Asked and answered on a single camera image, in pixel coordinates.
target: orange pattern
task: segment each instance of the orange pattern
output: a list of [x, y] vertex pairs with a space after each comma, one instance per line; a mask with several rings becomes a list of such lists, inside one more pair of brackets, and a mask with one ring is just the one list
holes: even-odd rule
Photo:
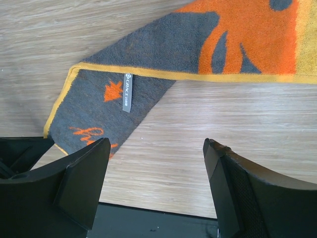
[[[73, 134], [74, 135], [83, 135], [84, 137], [80, 138], [81, 141], [86, 141], [87, 145], [94, 143], [95, 140], [91, 140], [92, 136], [101, 136], [104, 134], [104, 130], [100, 127], [91, 127], [88, 129], [81, 129], [77, 127], [70, 127], [71, 130], [76, 130]], [[117, 147], [118, 144], [112, 144], [111, 148]]]
[[116, 100], [118, 98], [122, 98], [122, 82], [118, 82], [115, 84], [114, 82], [110, 81], [110, 85], [106, 85], [106, 90], [105, 90], [105, 102]]
[[212, 73], [211, 58], [218, 40], [226, 37], [223, 73], [239, 73], [241, 44], [250, 61], [264, 74], [294, 74], [296, 11], [298, 0], [282, 10], [269, 0], [197, 0], [176, 12], [216, 12], [219, 23], [206, 39], [200, 54], [199, 73]]

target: yellow towel border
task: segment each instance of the yellow towel border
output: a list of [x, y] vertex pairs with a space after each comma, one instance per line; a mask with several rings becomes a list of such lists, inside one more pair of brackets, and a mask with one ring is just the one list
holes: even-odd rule
[[72, 82], [78, 75], [79, 70], [92, 70], [100, 72], [113, 73], [131, 73], [143, 77], [155, 77], [162, 79], [174, 80], [196, 80], [210, 82], [225, 82], [225, 83], [307, 83], [317, 84], [317, 75], [268, 75], [268, 74], [194, 74], [185, 72], [163, 71], [156, 69], [148, 69], [141, 67], [119, 66], [119, 65], [102, 65], [94, 63], [80, 62], [73, 65], [67, 75], [63, 89], [55, 101], [50, 116], [44, 126], [44, 138], [47, 138], [51, 123], [55, 117], [59, 105], [63, 102], [67, 95]]
[[58, 146], [56, 143], [54, 144], [54, 146], [56, 146], [61, 152], [63, 152], [65, 155], [68, 155], [68, 153], [62, 149], [60, 146]]

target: brand tag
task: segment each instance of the brand tag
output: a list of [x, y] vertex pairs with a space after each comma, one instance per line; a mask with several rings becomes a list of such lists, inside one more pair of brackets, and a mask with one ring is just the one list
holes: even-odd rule
[[123, 107], [122, 109], [129, 113], [131, 111], [131, 100], [132, 100], [132, 79], [133, 75], [126, 73], [124, 75], [123, 83]]

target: wooden floor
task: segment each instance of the wooden floor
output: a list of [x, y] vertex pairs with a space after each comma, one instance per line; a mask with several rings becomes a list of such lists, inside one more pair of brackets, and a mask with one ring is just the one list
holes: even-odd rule
[[[42, 135], [73, 64], [188, 2], [1, 0], [0, 135]], [[110, 161], [101, 201], [215, 217], [206, 137], [317, 183], [316, 101], [315, 85], [177, 82]]]

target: towel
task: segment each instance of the towel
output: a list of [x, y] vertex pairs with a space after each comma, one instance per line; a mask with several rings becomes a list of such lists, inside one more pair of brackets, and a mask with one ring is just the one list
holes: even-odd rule
[[44, 137], [113, 155], [176, 80], [317, 83], [317, 1], [196, 0], [74, 65]]

